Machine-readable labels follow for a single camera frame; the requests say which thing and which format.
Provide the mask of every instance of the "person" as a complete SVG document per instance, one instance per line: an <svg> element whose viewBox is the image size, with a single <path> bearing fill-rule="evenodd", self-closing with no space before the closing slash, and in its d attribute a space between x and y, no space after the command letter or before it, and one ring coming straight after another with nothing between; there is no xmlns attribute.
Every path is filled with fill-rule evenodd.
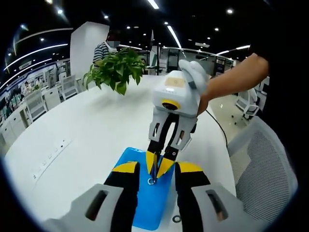
<svg viewBox="0 0 309 232"><path fill-rule="evenodd" d="M7 102L6 103L6 112L5 112L5 114L6 114L6 118L8 118L11 114L12 114L12 109L11 109L11 107L10 107L10 103L9 102Z"/></svg>
<svg viewBox="0 0 309 232"><path fill-rule="evenodd" d="M291 77L293 71L289 72L285 68L282 58L286 50L282 44L293 45L288 48L293 57L289 59L289 67L296 69L306 47L303 43L305 36L300 34L301 29L295 29L290 20L299 22L302 14L291 1L275 0L268 3L274 4L253 27L252 54L233 69L208 82L207 90L201 95L197 115L206 110L212 99L251 89L269 75L269 90L260 117L281 140L299 182L308 174L302 166L307 146L300 139L307 131L305 122L298 118L302 107L307 105L302 95L307 85L303 83L304 73Z"/></svg>
<svg viewBox="0 0 309 232"><path fill-rule="evenodd" d="M24 95L25 95L25 96L28 95L29 93L31 93L31 91L32 91L32 88L31 88L31 86L28 84L28 82L26 81L26 82L25 82L25 88L24 88Z"/></svg>
<svg viewBox="0 0 309 232"><path fill-rule="evenodd" d="M36 85L36 86L39 86L40 88L42 87L42 81L40 80L39 77L36 78L35 85Z"/></svg>
<svg viewBox="0 0 309 232"><path fill-rule="evenodd" d="M107 40L98 44L93 56L93 64L95 68L98 68L96 61L103 60L110 52L117 52L117 46L120 41L117 36L117 32L110 31Z"/></svg>

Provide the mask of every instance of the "potted plant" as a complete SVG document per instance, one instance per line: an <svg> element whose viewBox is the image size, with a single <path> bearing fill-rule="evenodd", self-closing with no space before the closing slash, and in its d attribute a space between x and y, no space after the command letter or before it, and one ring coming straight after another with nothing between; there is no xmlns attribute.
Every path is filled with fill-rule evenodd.
<svg viewBox="0 0 309 232"><path fill-rule="evenodd" d="M91 81L101 89L101 84L109 86L121 95L125 95L130 78L140 83L145 63L139 55L130 48L125 48L118 53L110 53L103 60L97 61L95 68L92 64L89 72L84 75L83 85L88 90Z"/></svg>

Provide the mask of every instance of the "small object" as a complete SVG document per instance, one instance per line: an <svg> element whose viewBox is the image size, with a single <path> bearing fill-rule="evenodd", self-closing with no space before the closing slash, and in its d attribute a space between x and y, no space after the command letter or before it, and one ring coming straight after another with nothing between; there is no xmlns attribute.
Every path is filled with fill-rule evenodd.
<svg viewBox="0 0 309 232"><path fill-rule="evenodd" d="M179 215L175 215L172 220L175 223L179 223L182 221L182 218Z"/></svg>
<svg viewBox="0 0 309 232"><path fill-rule="evenodd" d="M156 181L153 180L152 178L149 178L149 179L148 179L148 184L149 184L149 185L153 185L153 184L155 184L155 183L156 183Z"/></svg>

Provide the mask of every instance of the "floor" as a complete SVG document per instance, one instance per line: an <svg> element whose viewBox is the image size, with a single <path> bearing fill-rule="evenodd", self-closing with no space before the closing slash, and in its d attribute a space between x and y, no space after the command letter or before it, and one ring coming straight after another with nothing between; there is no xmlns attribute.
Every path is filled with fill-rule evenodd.
<svg viewBox="0 0 309 232"><path fill-rule="evenodd" d="M210 101L210 106L217 121L225 131L228 143L246 127L245 121L240 120L242 116L240 109L235 106L236 98L235 95L228 95Z"/></svg>

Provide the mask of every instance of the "blue cloth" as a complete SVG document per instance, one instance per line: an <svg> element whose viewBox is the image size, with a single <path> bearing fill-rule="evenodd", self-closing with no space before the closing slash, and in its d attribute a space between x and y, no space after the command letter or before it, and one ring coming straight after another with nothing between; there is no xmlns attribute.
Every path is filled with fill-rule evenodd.
<svg viewBox="0 0 309 232"><path fill-rule="evenodd" d="M129 161L138 161L140 163L140 190L133 226L154 231L158 229L165 210L174 165L157 180L157 183L149 185L148 179L151 176L147 172L146 152L128 147L115 167Z"/></svg>

